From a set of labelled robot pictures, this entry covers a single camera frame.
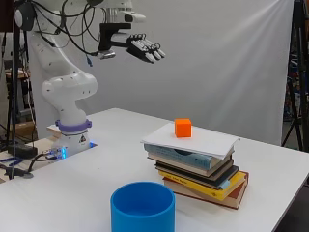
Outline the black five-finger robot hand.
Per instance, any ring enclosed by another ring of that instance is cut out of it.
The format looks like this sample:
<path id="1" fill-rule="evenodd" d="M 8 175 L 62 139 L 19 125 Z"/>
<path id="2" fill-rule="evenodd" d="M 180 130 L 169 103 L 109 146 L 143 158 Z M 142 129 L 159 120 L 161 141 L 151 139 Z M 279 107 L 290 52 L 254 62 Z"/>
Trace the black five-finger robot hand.
<path id="1" fill-rule="evenodd" d="M 161 45 L 149 41 L 144 33 L 130 34 L 124 42 L 112 40 L 112 37 L 120 30 L 129 30 L 130 28 L 130 23 L 101 23 L 99 25 L 98 58 L 114 58 L 116 53 L 112 50 L 113 47 L 124 48 L 132 56 L 151 64 L 166 57 Z"/>

